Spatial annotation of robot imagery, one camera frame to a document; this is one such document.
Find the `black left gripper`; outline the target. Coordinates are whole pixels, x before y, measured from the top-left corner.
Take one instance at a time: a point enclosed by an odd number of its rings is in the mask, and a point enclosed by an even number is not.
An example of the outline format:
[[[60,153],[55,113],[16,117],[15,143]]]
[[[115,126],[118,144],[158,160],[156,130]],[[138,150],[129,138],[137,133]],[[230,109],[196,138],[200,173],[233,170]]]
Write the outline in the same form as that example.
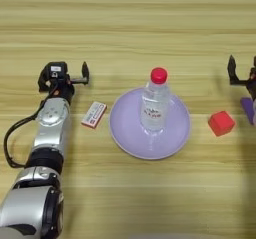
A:
[[[52,84],[52,87],[49,92],[50,98],[63,98],[68,103],[72,102],[72,98],[75,94],[75,85],[83,84],[86,85],[89,83],[89,68],[87,63],[84,61],[82,65],[82,76],[83,78],[73,78],[73,79],[64,79],[64,80],[56,80]],[[38,86],[40,92],[48,92],[49,86],[47,82],[49,81],[49,72],[47,68],[44,68],[38,79]]]

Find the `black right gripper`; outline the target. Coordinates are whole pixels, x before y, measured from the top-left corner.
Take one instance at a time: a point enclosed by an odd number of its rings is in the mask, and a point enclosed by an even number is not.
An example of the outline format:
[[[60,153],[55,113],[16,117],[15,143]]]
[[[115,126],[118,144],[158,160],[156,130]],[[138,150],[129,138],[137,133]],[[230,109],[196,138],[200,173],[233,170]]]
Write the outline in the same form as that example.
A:
[[[253,65],[254,67],[250,70],[249,78],[247,80],[239,80],[239,78],[236,75],[236,62],[233,56],[230,56],[229,62],[228,62],[228,75],[230,79],[230,84],[235,85],[239,82],[245,86],[248,90],[248,92],[251,95],[252,100],[256,99],[256,56],[254,56],[253,59]]]

